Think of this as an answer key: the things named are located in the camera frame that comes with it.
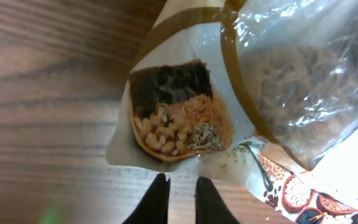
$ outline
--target wooden table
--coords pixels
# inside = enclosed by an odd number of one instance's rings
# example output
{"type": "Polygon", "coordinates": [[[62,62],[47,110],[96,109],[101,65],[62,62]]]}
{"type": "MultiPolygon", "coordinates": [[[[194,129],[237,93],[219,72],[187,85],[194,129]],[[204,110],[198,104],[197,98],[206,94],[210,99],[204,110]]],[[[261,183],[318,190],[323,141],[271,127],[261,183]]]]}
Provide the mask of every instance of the wooden table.
{"type": "MultiPolygon", "coordinates": [[[[120,223],[155,172],[109,166],[127,74],[164,0],[0,0],[0,223],[120,223]]],[[[172,174],[170,223],[196,177],[172,174]]],[[[291,223],[215,182],[243,223],[291,223]]]]}

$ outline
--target plastic bag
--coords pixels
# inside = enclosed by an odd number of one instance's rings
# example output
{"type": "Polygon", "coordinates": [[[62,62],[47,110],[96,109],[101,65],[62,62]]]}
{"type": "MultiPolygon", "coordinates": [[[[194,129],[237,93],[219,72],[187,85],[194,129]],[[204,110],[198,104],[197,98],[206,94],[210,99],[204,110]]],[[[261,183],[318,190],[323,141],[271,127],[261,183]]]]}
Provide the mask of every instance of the plastic bag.
{"type": "Polygon", "coordinates": [[[171,0],[135,60],[107,159],[266,200],[269,181],[278,190],[289,170],[312,170],[357,128],[358,0],[171,0]]]}

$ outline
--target plastic packaging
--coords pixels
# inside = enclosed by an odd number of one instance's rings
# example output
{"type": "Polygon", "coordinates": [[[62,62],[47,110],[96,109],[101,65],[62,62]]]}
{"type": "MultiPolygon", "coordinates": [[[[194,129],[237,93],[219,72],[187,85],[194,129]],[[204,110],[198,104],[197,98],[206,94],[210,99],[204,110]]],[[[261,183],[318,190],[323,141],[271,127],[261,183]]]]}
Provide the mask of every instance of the plastic packaging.
{"type": "MultiPolygon", "coordinates": [[[[358,0],[168,0],[107,160],[228,180],[265,200],[357,128],[358,0]]],[[[267,204],[295,220],[276,196],[267,204]]]]}

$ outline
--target brown curved stripe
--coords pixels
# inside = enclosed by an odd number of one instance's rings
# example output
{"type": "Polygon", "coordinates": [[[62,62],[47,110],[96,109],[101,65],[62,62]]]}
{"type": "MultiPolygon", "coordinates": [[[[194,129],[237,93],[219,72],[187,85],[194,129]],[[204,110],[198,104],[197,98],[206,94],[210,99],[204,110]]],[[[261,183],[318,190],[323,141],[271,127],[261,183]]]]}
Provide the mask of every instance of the brown curved stripe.
{"type": "Polygon", "coordinates": [[[230,11],[224,10],[221,7],[196,7],[170,16],[150,31],[143,43],[143,47],[132,64],[132,68],[154,48],[177,32],[197,24],[223,22],[227,20],[226,18],[229,15],[230,11]]]}
{"type": "MultiPolygon", "coordinates": [[[[247,0],[227,0],[224,3],[223,8],[225,11],[236,11],[238,12],[247,0]]],[[[226,66],[226,71],[229,76],[231,85],[233,87],[234,93],[237,96],[237,100],[242,106],[242,109],[246,112],[249,119],[254,124],[256,130],[259,134],[266,137],[270,142],[274,144],[280,144],[277,139],[273,136],[270,130],[266,127],[262,117],[260,117],[257,108],[255,107],[252,99],[247,91],[246,86],[244,85],[244,80],[242,79],[240,64],[237,57],[237,47],[236,47],[236,20],[238,19],[238,13],[229,17],[222,22],[221,26],[221,48],[224,64],[226,66]]],[[[284,151],[302,168],[310,171],[310,167],[302,163],[286,146],[280,144],[284,151]]]]}

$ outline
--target wood grain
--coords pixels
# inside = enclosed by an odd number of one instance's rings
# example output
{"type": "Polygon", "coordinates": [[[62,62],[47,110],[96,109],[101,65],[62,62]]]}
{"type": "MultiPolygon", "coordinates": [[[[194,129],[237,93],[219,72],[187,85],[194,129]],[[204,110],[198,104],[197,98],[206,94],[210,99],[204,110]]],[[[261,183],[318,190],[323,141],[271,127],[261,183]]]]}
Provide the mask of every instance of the wood grain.
{"type": "MultiPolygon", "coordinates": [[[[0,0],[0,223],[121,223],[137,205],[156,173],[109,166],[104,154],[164,3],[0,0]]],[[[194,223],[197,177],[171,177],[170,223],[194,223]]],[[[291,223],[215,183],[242,223],[291,223]]]]}

